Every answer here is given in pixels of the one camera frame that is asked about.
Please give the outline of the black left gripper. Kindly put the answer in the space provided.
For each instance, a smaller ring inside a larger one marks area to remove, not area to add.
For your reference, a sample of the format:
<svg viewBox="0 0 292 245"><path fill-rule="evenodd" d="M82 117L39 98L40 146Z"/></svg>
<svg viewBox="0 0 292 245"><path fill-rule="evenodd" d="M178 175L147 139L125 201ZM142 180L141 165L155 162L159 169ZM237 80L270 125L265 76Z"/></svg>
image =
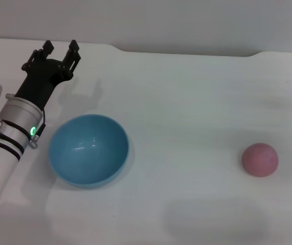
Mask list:
<svg viewBox="0 0 292 245"><path fill-rule="evenodd" d="M73 72L81 60L76 40L69 44L63 61L46 59L53 50L52 42L47 40L41 49L33 51L21 67L27 77L15 94L16 97L33 103L40 110L44 109L57 85L73 78Z"/></svg>

